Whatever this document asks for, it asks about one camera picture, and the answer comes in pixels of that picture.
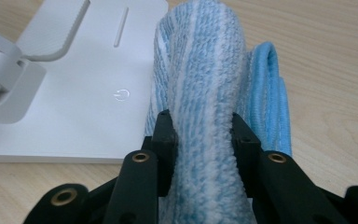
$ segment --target screw hole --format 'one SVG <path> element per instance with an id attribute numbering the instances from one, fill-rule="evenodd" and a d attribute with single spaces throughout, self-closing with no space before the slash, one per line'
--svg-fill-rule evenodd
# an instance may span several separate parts
<path id="1" fill-rule="evenodd" d="M 136 220 L 136 215 L 133 213 L 125 213 L 120 217 L 120 224 L 132 224 Z"/>
<path id="2" fill-rule="evenodd" d="M 20 67 L 24 67 L 25 63 L 23 61 L 18 61 L 17 65 L 20 66 Z"/>
<path id="3" fill-rule="evenodd" d="M 271 153 L 268 155 L 268 158 L 277 163 L 285 163 L 287 161 L 287 159 L 283 155 L 280 155 L 278 153 Z"/>
<path id="4" fill-rule="evenodd" d="M 143 153 L 143 152 L 137 153 L 132 156 L 132 160 L 136 161 L 136 162 L 144 162 L 144 161 L 149 160 L 149 158 L 150 158 L 149 155 L 147 155 L 146 153 Z"/>
<path id="5" fill-rule="evenodd" d="M 318 224 L 333 224 L 333 222 L 322 215 L 313 215 L 312 219 Z"/>
<path id="6" fill-rule="evenodd" d="M 68 203 L 71 203 L 77 196 L 77 191 L 75 189 L 62 189 L 58 191 L 51 198 L 51 204 L 54 206 L 63 206 Z"/>

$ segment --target blue microfiber cloth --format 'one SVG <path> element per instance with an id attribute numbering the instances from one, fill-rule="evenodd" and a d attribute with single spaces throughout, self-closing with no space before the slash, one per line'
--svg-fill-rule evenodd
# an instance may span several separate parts
<path id="1" fill-rule="evenodd" d="M 188 1 L 159 23 L 145 135 L 170 109 L 178 157 L 161 223 L 254 223 L 231 145 L 233 112 L 262 147 L 291 154 L 286 90 L 271 43 L 248 52 L 234 12 L 216 0 Z"/>

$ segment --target striped towel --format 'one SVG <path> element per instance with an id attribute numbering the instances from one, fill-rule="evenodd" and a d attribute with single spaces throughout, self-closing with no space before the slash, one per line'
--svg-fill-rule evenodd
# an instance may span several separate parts
<path id="1" fill-rule="evenodd" d="M 178 134 L 172 186 L 161 223 L 254 223 L 231 145 L 232 113 L 264 149 L 291 154 L 286 90 L 275 48 L 248 52 L 234 12 L 216 0 L 188 1 L 158 24 L 145 135 L 170 109 Z"/>

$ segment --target white plastic stand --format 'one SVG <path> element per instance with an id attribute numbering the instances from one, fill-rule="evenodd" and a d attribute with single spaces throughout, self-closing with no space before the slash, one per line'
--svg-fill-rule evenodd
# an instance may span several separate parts
<path id="1" fill-rule="evenodd" d="M 77 13 L 62 18 L 71 22 L 60 28 L 59 22 L 46 21 L 46 15 L 65 11 L 57 10 L 62 6 L 56 4 L 67 4 L 60 2 L 66 1 L 45 1 L 18 41 L 24 54 L 21 64 L 38 64 L 47 73 L 27 79 L 34 86 L 43 82 L 32 103 L 23 106 L 23 117 L 0 122 L 0 161 L 121 162 L 142 145 L 154 33 L 168 4 L 84 1 L 77 3 Z M 34 47 L 24 47 L 27 42 Z M 18 108 L 11 105 L 8 110 Z"/>

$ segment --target light blue cloth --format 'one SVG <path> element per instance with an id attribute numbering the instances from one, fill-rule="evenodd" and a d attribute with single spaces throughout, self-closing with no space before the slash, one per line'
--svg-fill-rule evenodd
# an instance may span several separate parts
<path id="1" fill-rule="evenodd" d="M 170 109 L 178 157 L 161 223 L 254 223 L 231 145 L 239 113 L 264 149 L 290 155 L 286 90 L 270 43 L 246 51 L 240 22 L 215 0 L 175 7 L 159 23 L 145 135 Z"/>

